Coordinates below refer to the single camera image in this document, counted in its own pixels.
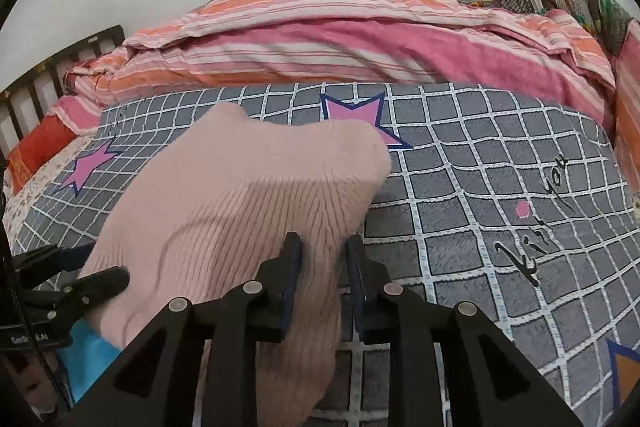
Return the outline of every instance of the pink star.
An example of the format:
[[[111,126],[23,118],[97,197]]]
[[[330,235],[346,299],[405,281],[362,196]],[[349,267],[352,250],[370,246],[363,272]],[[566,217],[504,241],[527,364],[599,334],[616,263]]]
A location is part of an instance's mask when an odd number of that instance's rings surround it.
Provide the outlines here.
[[[109,151],[108,149],[111,143],[113,143],[113,138],[89,156],[76,158],[73,172],[62,182],[58,190],[73,185],[74,192],[77,196],[80,190],[82,190],[82,187],[84,187],[87,178],[95,169],[103,163],[108,162],[114,156],[122,153],[122,151]]]
[[[407,142],[380,125],[384,100],[384,93],[360,103],[346,103],[325,94],[320,95],[325,120],[364,120],[376,128],[389,148],[411,149]]]

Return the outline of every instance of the red pillow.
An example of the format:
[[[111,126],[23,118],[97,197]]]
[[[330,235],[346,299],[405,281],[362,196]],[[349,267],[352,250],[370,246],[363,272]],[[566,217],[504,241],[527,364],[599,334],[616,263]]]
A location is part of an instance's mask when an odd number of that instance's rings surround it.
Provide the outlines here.
[[[7,168],[14,179],[14,194],[46,162],[62,151],[76,138],[76,134],[56,116],[45,116],[42,121],[16,145],[7,156]]]

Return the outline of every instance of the mattress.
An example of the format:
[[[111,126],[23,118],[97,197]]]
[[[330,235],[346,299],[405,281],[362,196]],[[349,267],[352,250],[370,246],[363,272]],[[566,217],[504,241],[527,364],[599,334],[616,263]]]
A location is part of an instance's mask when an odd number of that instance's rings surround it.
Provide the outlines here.
[[[149,158],[221,102],[292,125],[368,106],[354,118],[379,128],[393,166],[360,230],[367,254],[429,301],[475,302],[587,427],[602,425],[613,409],[609,344],[640,345],[640,236],[606,134],[560,105],[480,86],[357,83],[206,89],[117,105],[81,154],[101,162],[83,172],[70,163],[45,188],[15,253],[95,239]],[[308,425],[383,422],[388,346],[357,340],[344,278],[339,291],[334,381]]]

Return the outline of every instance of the dark wooden headboard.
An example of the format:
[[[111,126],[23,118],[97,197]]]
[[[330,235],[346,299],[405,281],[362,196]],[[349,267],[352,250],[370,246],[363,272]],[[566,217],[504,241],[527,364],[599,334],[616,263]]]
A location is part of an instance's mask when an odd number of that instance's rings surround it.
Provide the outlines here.
[[[124,32],[121,26],[113,26],[90,35],[46,58],[0,92],[0,110],[3,107],[6,108],[15,137],[21,140],[31,130],[26,125],[25,118],[20,118],[22,115],[18,116],[21,106],[24,105],[25,98],[27,100],[30,99],[38,121],[41,121],[46,114],[46,109],[43,110],[43,106],[46,107],[47,103],[43,100],[42,92],[38,92],[38,89],[36,89],[36,81],[41,87],[46,84],[53,84],[56,99],[58,99],[65,94],[61,75],[66,67],[81,59],[99,57],[118,47],[123,41]],[[12,141],[8,140],[6,136],[3,136],[3,139],[5,142],[4,148],[11,149],[7,144],[11,144]],[[4,154],[2,152],[2,166],[5,164]]]

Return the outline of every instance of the striped quilt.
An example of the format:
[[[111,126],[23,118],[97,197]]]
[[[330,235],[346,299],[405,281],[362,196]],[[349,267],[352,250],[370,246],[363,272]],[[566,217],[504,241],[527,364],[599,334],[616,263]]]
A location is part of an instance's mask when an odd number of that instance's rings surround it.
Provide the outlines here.
[[[607,130],[612,123],[610,62],[575,19],[456,0],[213,0],[66,76],[102,105],[194,87],[444,79],[560,102]]]
[[[640,191],[640,23],[629,25],[616,64],[616,137],[614,151],[634,193]]]

